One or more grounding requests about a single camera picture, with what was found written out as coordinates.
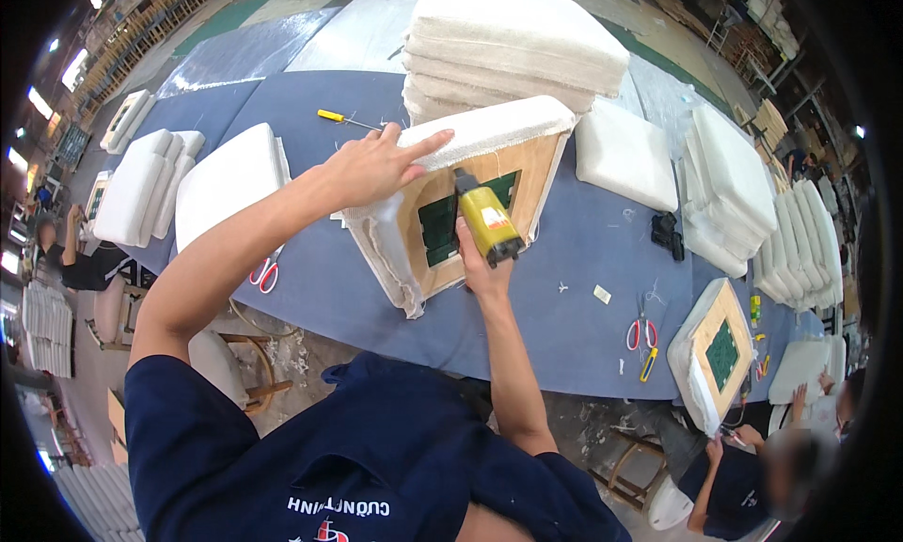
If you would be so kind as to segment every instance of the beige fabric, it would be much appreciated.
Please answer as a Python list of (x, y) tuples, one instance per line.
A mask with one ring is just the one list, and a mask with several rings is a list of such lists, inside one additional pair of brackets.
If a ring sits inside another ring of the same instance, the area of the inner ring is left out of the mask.
[(104, 291), (94, 294), (94, 327), (97, 336), (105, 343), (115, 343), (119, 333), (119, 314), (126, 290), (125, 279), (117, 274)]

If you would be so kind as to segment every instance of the jeans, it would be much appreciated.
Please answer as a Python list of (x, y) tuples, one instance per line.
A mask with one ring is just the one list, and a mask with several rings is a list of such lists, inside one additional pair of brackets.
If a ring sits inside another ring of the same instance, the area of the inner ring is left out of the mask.
[(665, 452), (665, 464), (674, 484), (680, 482), (687, 468), (704, 450), (709, 439), (692, 433), (671, 414), (671, 404), (661, 401), (636, 400), (643, 424), (656, 431)]

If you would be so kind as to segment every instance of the stack of wooden chairs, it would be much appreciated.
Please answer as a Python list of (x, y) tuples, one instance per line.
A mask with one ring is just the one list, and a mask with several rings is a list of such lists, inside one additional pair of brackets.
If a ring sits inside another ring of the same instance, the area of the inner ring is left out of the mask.
[(142, 57), (166, 39), (207, 0), (156, 0), (143, 11), (135, 10), (107, 40), (106, 50), (87, 71), (74, 97), (80, 125), (87, 130), (104, 101), (123, 83)]

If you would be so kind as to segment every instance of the plastic wrap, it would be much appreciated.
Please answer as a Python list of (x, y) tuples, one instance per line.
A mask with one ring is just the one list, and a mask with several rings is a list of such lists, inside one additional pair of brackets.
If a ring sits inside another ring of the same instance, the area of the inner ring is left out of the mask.
[(201, 41), (166, 78), (157, 99), (282, 72), (338, 12), (338, 8), (305, 11)]
[(417, 0), (352, 0), (313, 36), (286, 72), (364, 70), (404, 74), (402, 33)]

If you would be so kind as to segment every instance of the navy blue t-shirt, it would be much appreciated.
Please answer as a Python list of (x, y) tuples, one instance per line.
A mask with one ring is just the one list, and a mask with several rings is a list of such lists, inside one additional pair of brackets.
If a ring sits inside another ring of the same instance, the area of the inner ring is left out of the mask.
[[(696, 503), (709, 471), (709, 457), (698, 455), (677, 488)], [(749, 534), (768, 519), (765, 467), (760, 458), (734, 446), (724, 446), (724, 455), (715, 474), (703, 533), (725, 540)]]
[(493, 434), (435, 370), (362, 353), (331, 376), (328, 398), (260, 439), (184, 362), (136, 363), (126, 435), (147, 540), (453, 541), (473, 501), (536, 540), (629, 542), (585, 471)]

